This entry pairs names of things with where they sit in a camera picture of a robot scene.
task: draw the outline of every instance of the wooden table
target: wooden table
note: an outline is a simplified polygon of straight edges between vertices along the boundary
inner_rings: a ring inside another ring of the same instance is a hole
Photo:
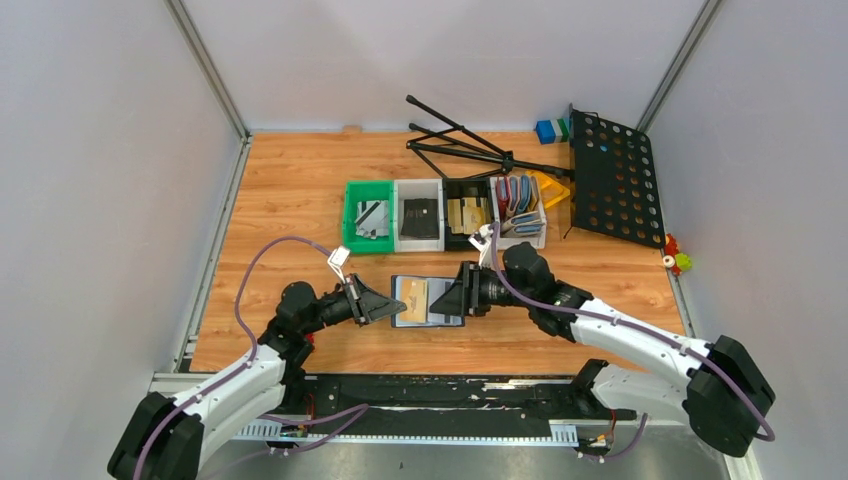
[[[333,249],[341,241],[345,183],[349,180],[436,178],[405,142],[410,133],[259,134],[253,141],[232,220],[200,329],[192,371],[217,371],[249,347],[233,317],[233,299],[245,268],[275,237],[301,235]],[[525,161],[568,166],[565,145],[539,145],[531,133],[484,134]],[[451,177],[490,169],[487,164],[443,157]],[[657,250],[568,228],[567,202],[548,212],[547,245],[540,253],[557,278],[589,290],[610,305],[658,327],[683,327]],[[395,274],[453,277],[476,251],[354,256],[345,270],[388,294]],[[285,242],[261,259],[247,286],[241,312],[261,333],[295,280],[320,295],[335,277],[312,248]],[[318,332],[307,372],[369,373],[576,373],[589,358],[632,364],[602,350],[575,345],[539,331],[524,309],[495,308],[468,318],[464,328],[391,328],[386,319],[359,328],[352,322]]]

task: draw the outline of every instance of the green plastic box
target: green plastic box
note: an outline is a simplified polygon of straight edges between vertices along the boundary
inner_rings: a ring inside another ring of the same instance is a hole
[[[352,253],[393,253],[395,251],[393,189],[394,182],[391,180],[347,182],[342,215],[342,243]],[[385,200],[389,203],[389,236],[372,240],[356,234],[356,204],[366,200]]]

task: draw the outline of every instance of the white wall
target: white wall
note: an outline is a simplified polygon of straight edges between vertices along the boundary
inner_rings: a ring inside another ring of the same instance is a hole
[[[703,0],[187,0],[252,129],[635,124]]]
[[[237,140],[161,1],[0,3],[0,465],[105,478]]]
[[[776,391],[764,477],[844,478],[848,4],[725,3],[650,131],[664,214],[699,330]]]

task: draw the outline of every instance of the plastic container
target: plastic container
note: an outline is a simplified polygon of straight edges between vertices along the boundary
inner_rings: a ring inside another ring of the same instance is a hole
[[[389,235],[375,239],[356,234],[356,205],[367,200],[385,200],[389,203]],[[342,215],[342,243],[352,253],[392,253],[395,251],[395,194],[391,180],[347,182],[344,213]]]
[[[493,205],[497,205],[497,182],[498,177],[489,177],[489,194],[491,197],[491,202]],[[538,233],[538,235],[534,235],[532,237],[500,237],[498,240],[498,250],[506,250],[507,248],[518,245],[523,242],[529,242],[530,245],[533,246],[536,250],[541,250],[545,248],[545,238],[548,236],[548,217],[545,215],[545,205],[544,202],[539,200],[536,204],[536,210],[539,212],[539,215],[542,218],[542,230]],[[495,221],[501,222],[501,215],[497,208],[494,209],[494,218]]]
[[[395,238],[396,252],[441,252],[445,249],[445,232],[439,228],[439,238],[418,239],[400,234],[403,231],[403,205],[406,200],[428,198],[436,200],[438,205],[439,225],[445,222],[445,205],[442,200],[442,181],[439,179],[426,180],[395,180],[394,187],[394,223],[392,232]]]
[[[445,251],[474,250],[474,245],[468,241],[468,235],[455,235],[451,233],[448,225],[448,200],[464,197],[485,197],[489,199],[489,218],[495,218],[496,203],[492,203],[489,182],[486,179],[447,179],[442,180],[443,212],[445,232]]]

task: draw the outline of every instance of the gray floor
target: gray floor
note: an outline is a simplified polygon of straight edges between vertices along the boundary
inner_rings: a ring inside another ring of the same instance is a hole
[[[616,429],[617,444],[630,441],[632,427]],[[649,426],[626,458],[603,465],[577,459],[573,450],[555,447],[473,447],[329,444],[289,458],[261,457],[215,477],[222,480],[270,479],[682,479],[726,480],[721,455],[688,429]],[[255,442],[230,442],[207,463],[212,472],[263,448]]]

